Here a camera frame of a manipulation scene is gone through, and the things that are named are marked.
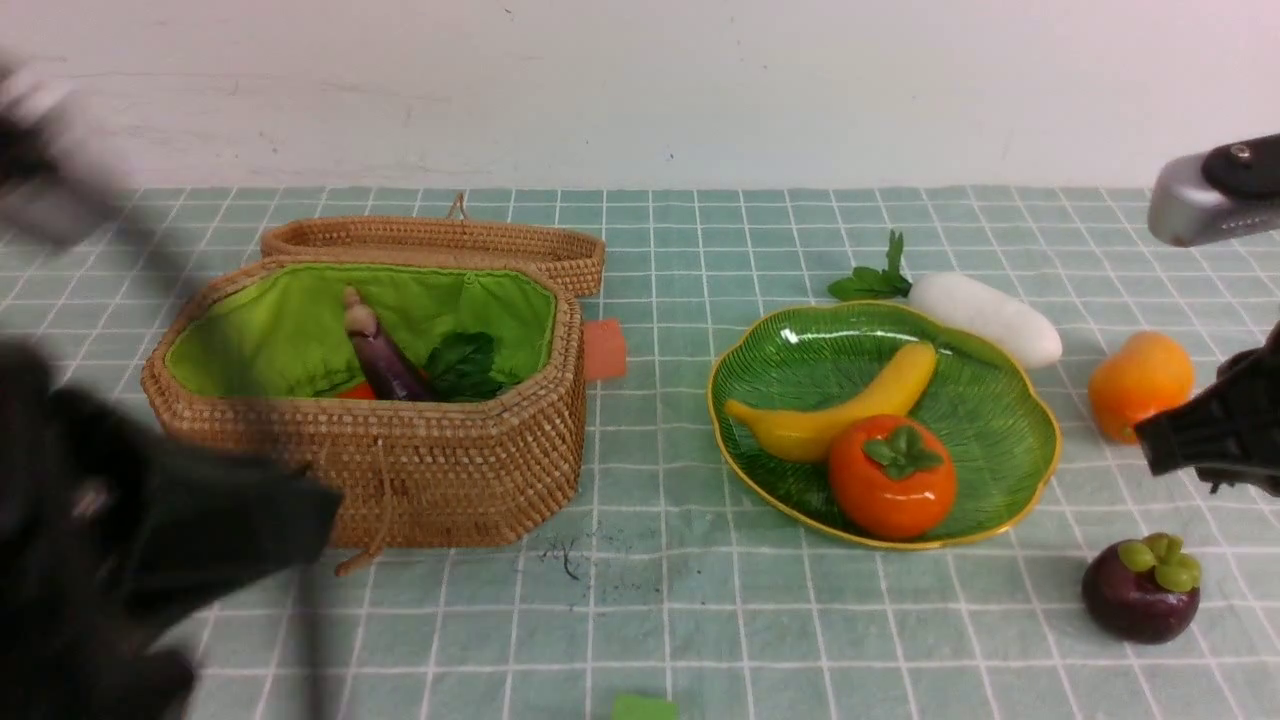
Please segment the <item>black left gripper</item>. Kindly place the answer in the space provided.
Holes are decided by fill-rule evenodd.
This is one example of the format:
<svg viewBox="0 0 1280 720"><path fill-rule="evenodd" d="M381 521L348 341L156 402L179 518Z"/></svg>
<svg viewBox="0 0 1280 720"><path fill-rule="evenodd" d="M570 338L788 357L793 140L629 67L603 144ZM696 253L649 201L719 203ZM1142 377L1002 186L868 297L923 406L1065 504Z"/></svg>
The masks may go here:
<svg viewBox="0 0 1280 720"><path fill-rule="evenodd" d="M50 397L70 451L70 516L133 641L325 550L343 495L270 457L187 443L86 389Z"/></svg>

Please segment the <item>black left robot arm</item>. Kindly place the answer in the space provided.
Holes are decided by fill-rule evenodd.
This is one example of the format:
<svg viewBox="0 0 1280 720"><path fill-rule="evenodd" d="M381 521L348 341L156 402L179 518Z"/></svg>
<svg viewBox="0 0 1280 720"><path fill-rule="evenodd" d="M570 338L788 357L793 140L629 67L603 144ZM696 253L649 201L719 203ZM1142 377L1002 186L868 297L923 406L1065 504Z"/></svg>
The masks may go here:
<svg viewBox="0 0 1280 720"><path fill-rule="evenodd" d="M191 247L131 206L77 109L3 55L3 225L49 255L105 234L164 297L196 300ZM282 571L319 600L343 495L284 457L252 361L210 332L198 347L250 421L248 450L166 438L3 336L3 719L186 719L198 664L156 647L164 632Z"/></svg>

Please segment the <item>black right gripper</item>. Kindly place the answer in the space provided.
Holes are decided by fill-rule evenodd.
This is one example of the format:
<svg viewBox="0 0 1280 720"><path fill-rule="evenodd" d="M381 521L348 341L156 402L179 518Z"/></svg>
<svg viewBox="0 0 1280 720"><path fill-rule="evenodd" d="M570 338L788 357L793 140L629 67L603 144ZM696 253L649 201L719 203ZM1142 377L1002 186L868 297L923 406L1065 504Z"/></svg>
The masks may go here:
<svg viewBox="0 0 1280 720"><path fill-rule="evenodd" d="M1279 496L1279 327L1257 348L1222 363L1188 402L1134 425L1155 477L1192 469L1210 486L1252 486Z"/></svg>

